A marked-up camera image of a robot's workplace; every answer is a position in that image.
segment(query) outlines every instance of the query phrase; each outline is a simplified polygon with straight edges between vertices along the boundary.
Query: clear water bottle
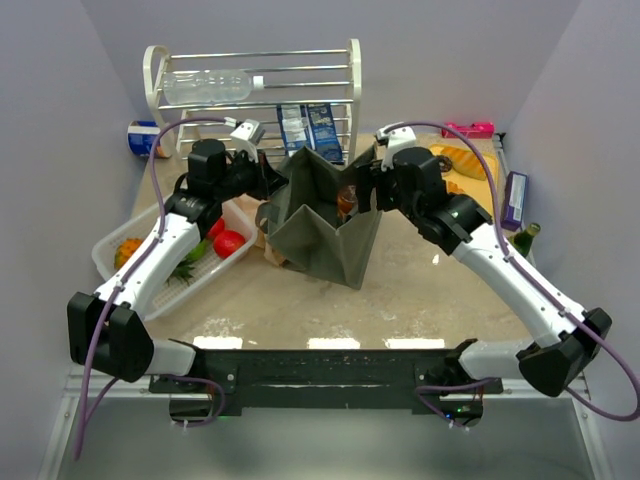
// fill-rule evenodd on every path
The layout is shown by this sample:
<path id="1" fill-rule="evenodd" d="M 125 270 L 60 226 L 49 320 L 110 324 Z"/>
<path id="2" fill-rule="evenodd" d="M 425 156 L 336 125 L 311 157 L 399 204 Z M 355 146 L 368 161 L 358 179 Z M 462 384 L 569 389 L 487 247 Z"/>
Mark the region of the clear water bottle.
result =
<path id="1" fill-rule="evenodd" d="M 167 72 L 162 88 L 171 105 L 237 102 L 247 98 L 252 90 L 264 88 L 264 79 L 250 77 L 244 70 Z"/>

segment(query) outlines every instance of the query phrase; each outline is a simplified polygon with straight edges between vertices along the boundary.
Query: gray cloth bag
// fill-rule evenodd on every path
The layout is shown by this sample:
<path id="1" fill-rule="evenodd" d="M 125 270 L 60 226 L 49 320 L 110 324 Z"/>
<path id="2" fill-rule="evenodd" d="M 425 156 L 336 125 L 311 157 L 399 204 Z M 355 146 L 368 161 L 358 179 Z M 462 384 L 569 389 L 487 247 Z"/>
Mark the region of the gray cloth bag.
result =
<path id="1" fill-rule="evenodd" d="M 285 259 L 284 268 L 322 280 L 362 287 L 381 213 L 375 208 L 341 224 L 338 191 L 355 184 L 355 167 L 376 158 L 371 147 L 338 169 L 304 147 L 277 168 L 289 184 L 258 209 L 256 224 Z"/>

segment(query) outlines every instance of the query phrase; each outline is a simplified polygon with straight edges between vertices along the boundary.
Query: beige tabletop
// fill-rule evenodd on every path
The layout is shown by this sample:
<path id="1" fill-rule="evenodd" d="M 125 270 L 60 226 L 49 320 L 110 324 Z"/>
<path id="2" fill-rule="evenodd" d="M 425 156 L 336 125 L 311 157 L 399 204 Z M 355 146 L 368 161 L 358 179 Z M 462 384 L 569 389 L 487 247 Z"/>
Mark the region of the beige tabletop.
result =
<path id="1" fill-rule="evenodd" d="M 371 145 L 358 136 L 358 150 Z M 419 143 L 459 145 L 439 135 Z M 475 141 L 493 154 L 490 140 Z M 185 162 L 159 160 L 164 194 Z M 463 181 L 461 187 L 466 190 Z M 485 206 L 486 198 L 477 198 Z M 149 168 L 133 215 L 155 202 Z M 424 241 L 398 212 L 385 213 L 360 291 L 275 267 L 249 254 L 170 314 L 145 325 L 152 336 L 193 342 L 196 337 L 236 337 L 243 348 L 306 348 L 310 339 L 350 338 L 361 348 L 384 348 L 389 339 L 433 339 L 455 346 L 467 338 L 508 340 L 527 336 L 522 323 L 474 273 Z"/>

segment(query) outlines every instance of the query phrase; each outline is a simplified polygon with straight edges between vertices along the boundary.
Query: red tomato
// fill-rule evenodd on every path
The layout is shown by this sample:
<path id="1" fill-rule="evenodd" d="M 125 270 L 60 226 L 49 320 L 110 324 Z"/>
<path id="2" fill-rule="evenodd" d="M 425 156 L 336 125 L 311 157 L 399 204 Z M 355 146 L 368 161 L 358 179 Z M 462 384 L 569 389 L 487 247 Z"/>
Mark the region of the red tomato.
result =
<path id="1" fill-rule="evenodd" d="M 207 238 L 209 240 L 213 240 L 223 230 L 224 230 L 224 218 L 220 217 L 218 221 L 213 224 L 213 227 L 211 227 L 211 230 L 209 230 L 209 232 L 207 233 Z"/>
<path id="2" fill-rule="evenodd" d="M 221 258 L 231 256 L 236 250 L 246 243 L 246 240 L 238 232 L 224 230 L 213 241 L 213 250 Z"/>

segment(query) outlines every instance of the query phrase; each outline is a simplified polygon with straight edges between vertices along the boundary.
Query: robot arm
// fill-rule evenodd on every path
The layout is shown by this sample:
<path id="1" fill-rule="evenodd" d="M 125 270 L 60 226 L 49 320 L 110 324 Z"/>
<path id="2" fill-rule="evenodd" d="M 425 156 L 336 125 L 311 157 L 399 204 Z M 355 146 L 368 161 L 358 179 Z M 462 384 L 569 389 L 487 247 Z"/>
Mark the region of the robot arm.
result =
<path id="1" fill-rule="evenodd" d="M 415 146 L 412 129 L 387 130 L 376 134 L 379 143 L 391 147 L 384 160 L 359 167 L 359 211 L 371 208 L 375 188 L 379 210 L 402 212 L 427 241 L 481 277 L 525 324 L 533 342 L 475 342 L 465 348 L 459 362 L 471 378 L 525 378 L 542 393 L 559 395 L 598 351 L 595 342 L 567 319 L 567 313 L 601 338 L 611 327 L 610 317 L 602 309 L 586 312 L 514 249 L 505 256 L 490 215 L 471 197 L 447 193 L 438 157 Z M 538 287 L 561 297 L 565 309 L 559 311 L 520 270 Z"/>
<path id="2" fill-rule="evenodd" d="M 151 339 L 142 321 L 176 265 L 222 216 L 225 201 L 245 193 L 266 199 L 287 183 L 256 147 L 263 134 L 258 122 L 237 125 L 231 135 L 237 152 L 231 163 L 222 142 L 206 139 L 194 143 L 188 172 L 178 179 L 164 205 L 164 222 L 158 219 L 131 259 L 93 295 L 79 292 L 69 302 L 71 357 L 76 363 L 84 364 L 93 331 L 113 296 L 108 328 L 102 330 L 95 350 L 95 369 L 130 382 L 144 374 L 184 375 L 190 371 L 195 347 Z M 156 245 L 149 252 L 153 242 Z"/>

